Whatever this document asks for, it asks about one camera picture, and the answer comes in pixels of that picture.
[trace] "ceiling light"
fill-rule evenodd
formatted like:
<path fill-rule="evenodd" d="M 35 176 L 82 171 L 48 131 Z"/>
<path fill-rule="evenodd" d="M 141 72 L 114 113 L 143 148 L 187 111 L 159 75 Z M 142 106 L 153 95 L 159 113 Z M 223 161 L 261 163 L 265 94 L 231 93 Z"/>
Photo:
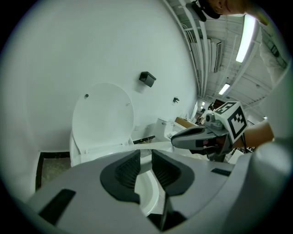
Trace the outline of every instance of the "ceiling light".
<path fill-rule="evenodd" d="M 252 34 L 255 28 L 255 18 L 250 15 L 245 15 L 244 26 L 241 38 L 241 44 L 236 57 L 237 62 L 243 62 L 245 55 L 247 53 L 248 47 L 250 45 Z"/>
<path fill-rule="evenodd" d="M 230 85 L 228 83 L 226 83 L 224 85 L 224 87 L 221 89 L 221 91 L 219 92 L 219 95 L 223 95 L 224 92 L 226 92 L 226 90 L 230 87 Z"/>

